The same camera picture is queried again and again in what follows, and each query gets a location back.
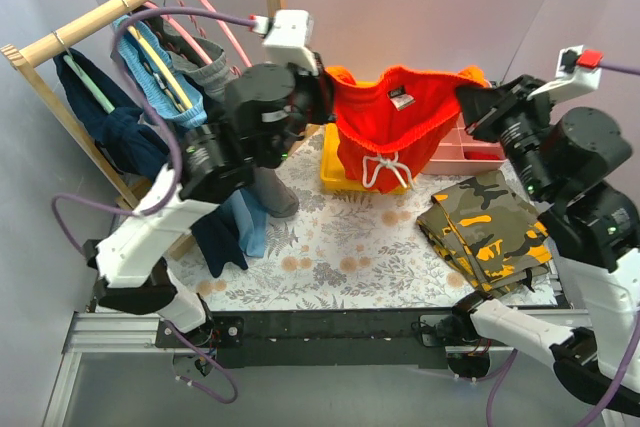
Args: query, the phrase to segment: floral pattern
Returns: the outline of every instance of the floral pattern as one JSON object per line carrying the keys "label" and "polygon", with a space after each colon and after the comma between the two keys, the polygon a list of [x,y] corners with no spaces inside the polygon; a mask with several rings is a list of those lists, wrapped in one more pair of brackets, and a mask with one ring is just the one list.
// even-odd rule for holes
{"label": "floral pattern", "polygon": [[[288,219],[270,219],[267,251],[248,259],[249,270],[225,267],[213,279],[197,247],[170,261],[176,276],[199,292],[211,310],[297,310],[443,307],[472,292],[427,244],[415,219],[431,206],[431,194],[462,180],[419,175],[405,195],[323,192],[319,176],[323,130],[278,169],[300,199]],[[316,165],[315,172],[309,166]],[[524,192],[510,165],[507,183]],[[548,277],[502,300],[509,304],[554,305]]]}

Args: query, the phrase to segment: gray floor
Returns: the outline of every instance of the gray floor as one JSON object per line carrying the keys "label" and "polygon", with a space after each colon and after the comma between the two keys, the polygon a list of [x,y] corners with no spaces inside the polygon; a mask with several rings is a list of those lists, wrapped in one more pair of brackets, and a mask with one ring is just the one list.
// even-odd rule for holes
{"label": "gray floor", "polygon": [[[497,355],[495,365],[505,357]],[[491,388],[411,366],[251,367],[233,374],[240,398],[224,406],[176,382],[168,354],[85,354],[64,425],[480,426]],[[218,375],[205,383],[227,392]],[[520,355],[496,398],[494,421],[565,427],[588,408],[550,370]]]}

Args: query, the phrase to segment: pink tray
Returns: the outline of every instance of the pink tray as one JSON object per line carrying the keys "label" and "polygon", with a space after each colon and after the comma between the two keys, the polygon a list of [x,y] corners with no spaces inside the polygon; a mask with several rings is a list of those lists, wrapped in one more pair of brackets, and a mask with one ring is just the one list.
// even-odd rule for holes
{"label": "pink tray", "polygon": [[[468,160],[465,152],[493,154],[500,160]],[[479,142],[464,131],[462,116],[458,117],[456,126],[451,129],[438,145],[436,153],[422,169],[423,174],[432,175],[478,175],[499,168],[505,161],[500,144]]]}

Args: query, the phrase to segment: gray garment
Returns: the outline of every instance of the gray garment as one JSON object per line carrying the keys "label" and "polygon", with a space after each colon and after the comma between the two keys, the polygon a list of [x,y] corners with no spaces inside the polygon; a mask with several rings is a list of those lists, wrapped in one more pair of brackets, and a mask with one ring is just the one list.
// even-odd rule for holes
{"label": "gray garment", "polygon": [[274,170],[253,169],[255,183],[247,190],[267,209],[271,217],[290,217],[298,211],[300,202],[293,191],[284,185]]}
{"label": "gray garment", "polygon": [[191,46],[175,30],[169,22],[160,17],[148,19],[152,30],[162,35],[161,44],[171,43],[182,55],[171,50],[167,52],[171,56],[173,68],[176,72],[184,74],[202,87],[207,97],[216,102],[224,102],[224,87],[227,82],[236,78],[227,65],[227,55],[224,49],[215,42],[202,37],[193,36],[194,40],[211,57],[212,63],[202,65],[202,59],[193,51]]}

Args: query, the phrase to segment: folded camouflage clothing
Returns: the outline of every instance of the folded camouflage clothing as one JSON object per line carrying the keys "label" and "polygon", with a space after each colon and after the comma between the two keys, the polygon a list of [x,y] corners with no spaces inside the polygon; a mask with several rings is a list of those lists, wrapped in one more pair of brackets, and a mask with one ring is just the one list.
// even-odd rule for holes
{"label": "folded camouflage clothing", "polygon": [[478,290],[500,297],[549,271],[547,231],[495,170],[431,198],[418,225],[436,253]]}

